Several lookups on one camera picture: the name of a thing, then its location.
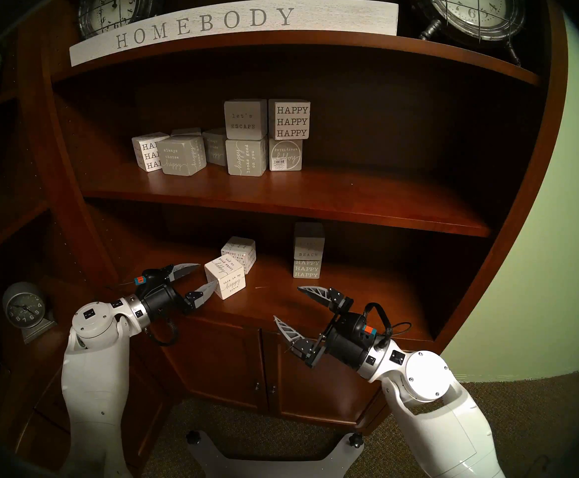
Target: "wooden block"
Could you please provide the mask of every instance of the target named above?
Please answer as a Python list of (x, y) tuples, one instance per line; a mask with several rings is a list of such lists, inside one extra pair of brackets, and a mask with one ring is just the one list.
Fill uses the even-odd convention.
[(267, 138), (226, 140), (228, 173), (235, 176), (261, 176), (267, 169)]
[(256, 242), (249, 238), (231, 237), (221, 249), (221, 255), (233, 257), (247, 274), (256, 262)]
[(219, 298), (226, 299), (245, 288), (245, 271), (233, 257), (223, 255), (204, 266), (208, 282), (217, 280), (214, 291)]
[(261, 140), (267, 135), (267, 100), (225, 101), (225, 128), (231, 140)]
[(205, 160), (212, 164), (225, 166), (225, 128), (215, 128), (203, 132), (203, 144), (205, 145)]
[(161, 169), (157, 142), (166, 138), (168, 136), (161, 132), (133, 137), (132, 146), (135, 149), (135, 157), (140, 168), (147, 172)]
[(203, 137), (175, 135), (157, 142), (161, 169), (167, 175), (192, 176), (205, 167)]
[(172, 134), (170, 136), (175, 136), (175, 135), (201, 136), (201, 129), (200, 128), (179, 128), (178, 130), (172, 130)]
[(320, 222), (294, 225), (294, 260), (323, 260), (325, 230)]
[(300, 171), (302, 167), (302, 140), (270, 139), (270, 171)]
[(322, 264), (320, 260), (294, 260), (294, 278), (318, 279)]
[(311, 103), (301, 99), (270, 99), (268, 133), (274, 140), (309, 138)]

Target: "gray wooden block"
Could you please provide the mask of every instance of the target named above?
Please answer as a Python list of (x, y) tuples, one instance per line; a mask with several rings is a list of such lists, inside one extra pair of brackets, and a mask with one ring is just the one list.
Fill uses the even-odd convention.
[(318, 279), (322, 264), (320, 260), (294, 260), (294, 278)]
[(268, 101), (268, 133), (274, 140), (309, 138), (311, 103), (302, 99)]
[(157, 142), (161, 168), (167, 175), (192, 176), (205, 167), (203, 137), (175, 135)]
[(325, 230), (320, 222), (294, 225), (294, 260), (323, 260)]
[(205, 145), (205, 159), (212, 164), (225, 166), (227, 164), (225, 157), (225, 128), (215, 128), (203, 132), (203, 144)]
[(226, 140), (228, 173), (235, 176), (261, 176), (267, 169), (267, 138)]
[(201, 136), (201, 129), (200, 128), (179, 128), (176, 130), (172, 130), (172, 134), (170, 136), (175, 135), (197, 135)]
[(300, 171), (302, 167), (302, 140), (270, 139), (270, 171)]
[(231, 140), (261, 140), (267, 135), (267, 100), (225, 101), (225, 128)]

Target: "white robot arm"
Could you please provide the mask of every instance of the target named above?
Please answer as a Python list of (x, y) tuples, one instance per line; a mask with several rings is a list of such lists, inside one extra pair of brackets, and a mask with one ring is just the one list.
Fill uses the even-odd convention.
[[(392, 327), (377, 303), (354, 314), (349, 312), (354, 300), (335, 289), (298, 289), (327, 306), (334, 318), (313, 342), (275, 317), (293, 354), (310, 367), (323, 354), (331, 354), (369, 382), (380, 380), (407, 444), (430, 477), (504, 478), (486, 418), (440, 356), (431, 351), (403, 352), (391, 339)], [(373, 308), (383, 320), (385, 336), (367, 326)], [(440, 409), (418, 415), (409, 410), (440, 397), (444, 403)]]
[[(60, 475), (131, 477), (121, 446), (121, 416), (128, 398), (130, 337), (145, 331), (167, 306), (184, 313), (203, 305), (216, 281), (180, 296), (170, 283), (198, 264), (145, 270), (137, 292), (112, 303), (82, 306), (73, 317), (64, 354), (61, 390), (70, 416), (70, 452)], [(176, 341), (173, 329), (171, 341)]]

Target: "white wooden block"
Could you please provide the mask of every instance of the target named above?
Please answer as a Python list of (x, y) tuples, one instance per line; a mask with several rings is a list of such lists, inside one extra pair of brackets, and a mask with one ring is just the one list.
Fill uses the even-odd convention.
[(214, 290), (221, 299), (226, 299), (245, 288), (245, 270), (229, 255), (223, 255), (208, 262), (204, 268), (208, 282), (218, 281)]
[(256, 243), (249, 238), (231, 237), (221, 249), (221, 255), (232, 256), (247, 274), (256, 262)]
[(320, 222), (294, 225), (294, 260), (323, 260), (325, 230)]
[(268, 133), (274, 140), (309, 138), (311, 103), (302, 99), (270, 99)]
[(157, 142), (166, 138), (168, 136), (161, 132), (133, 137), (132, 146), (135, 149), (135, 157), (140, 168), (147, 172), (161, 169)]

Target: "brown carpet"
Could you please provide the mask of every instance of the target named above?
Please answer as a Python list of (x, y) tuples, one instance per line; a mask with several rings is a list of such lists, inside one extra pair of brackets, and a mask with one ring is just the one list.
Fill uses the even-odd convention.
[[(537, 477), (579, 437), (579, 373), (542, 380), (465, 384), (493, 429), (507, 478)], [(326, 427), (261, 416), (190, 399), (176, 406), (145, 466), (145, 478), (202, 478), (186, 450), (190, 429), (205, 431), (230, 457), (322, 458), (342, 437)], [(424, 478), (393, 418), (369, 437), (346, 478)]]

